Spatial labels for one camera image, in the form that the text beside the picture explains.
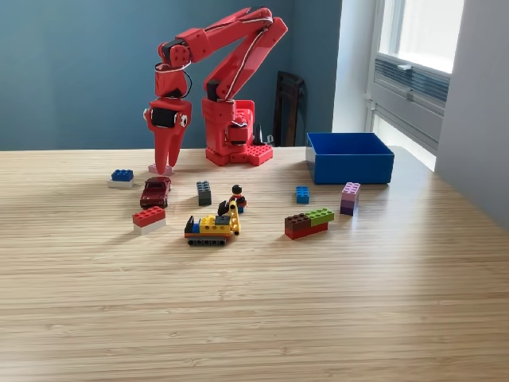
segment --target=yellow lego vehicle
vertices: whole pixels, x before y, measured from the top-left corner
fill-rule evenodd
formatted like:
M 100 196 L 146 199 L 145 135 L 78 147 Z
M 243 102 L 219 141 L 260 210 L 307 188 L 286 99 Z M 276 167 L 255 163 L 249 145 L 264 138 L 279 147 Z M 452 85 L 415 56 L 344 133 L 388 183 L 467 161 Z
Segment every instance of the yellow lego vehicle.
M 189 245 L 225 245 L 231 235 L 240 234 L 239 209 L 237 201 L 233 200 L 227 204 L 229 215 L 226 215 L 226 202 L 219 208 L 219 215 L 208 215 L 202 217 L 196 223 L 194 216 L 189 217 L 185 225 L 184 237 Z

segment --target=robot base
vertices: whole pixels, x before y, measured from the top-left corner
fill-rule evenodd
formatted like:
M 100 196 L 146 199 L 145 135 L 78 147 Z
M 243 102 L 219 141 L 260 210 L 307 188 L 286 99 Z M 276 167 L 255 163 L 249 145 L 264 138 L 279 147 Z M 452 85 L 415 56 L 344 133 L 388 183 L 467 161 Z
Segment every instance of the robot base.
M 228 163 L 249 163 L 252 166 L 260 166 L 274 156 L 272 146 L 247 146 L 244 153 L 233 153 L 229 155 L 219 155 L 212 148 L 207 147 L 205 156 L 211 162 L 218 166 L 224 166 Z

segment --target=lego vehicle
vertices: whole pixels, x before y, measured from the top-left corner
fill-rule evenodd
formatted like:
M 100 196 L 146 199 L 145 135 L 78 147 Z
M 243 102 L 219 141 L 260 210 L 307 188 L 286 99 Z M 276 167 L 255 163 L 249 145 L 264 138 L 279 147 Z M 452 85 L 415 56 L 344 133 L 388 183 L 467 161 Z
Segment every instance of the lego vehicle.
M 189 245 L 224 246 L 232 235 L 240 234 L 239 210 L 236 201 L 230 201 L 218 216 L 208 215 L 197 222 L 189 217 L 185 225 L 184 237 Z
M 168 193 L 171 189 L 172 181 L 169 177 L 152 177 L 145 181 L 142 197 L 140 198 L 140 207 L 149 209 L 150 207 L 168 207 Z

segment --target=gray lego brick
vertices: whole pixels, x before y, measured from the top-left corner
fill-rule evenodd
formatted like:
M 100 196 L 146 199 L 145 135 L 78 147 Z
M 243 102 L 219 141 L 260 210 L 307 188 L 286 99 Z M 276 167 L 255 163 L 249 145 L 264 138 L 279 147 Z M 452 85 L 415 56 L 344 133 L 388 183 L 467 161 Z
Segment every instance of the gray lego brick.
M 212 193 L 208 181 L 197 181 L 196 188 L 198 189 L 198 205 L 211 205 Z

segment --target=blue storage bin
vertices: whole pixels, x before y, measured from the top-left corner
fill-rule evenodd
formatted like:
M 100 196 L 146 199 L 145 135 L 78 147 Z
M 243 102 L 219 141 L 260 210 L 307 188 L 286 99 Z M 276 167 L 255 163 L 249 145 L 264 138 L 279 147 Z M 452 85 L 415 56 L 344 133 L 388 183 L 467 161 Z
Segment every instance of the blue storage bin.
M 394 153 L 375 133 L 308 133 L 305 159 L 317 185 L 389 183 Z

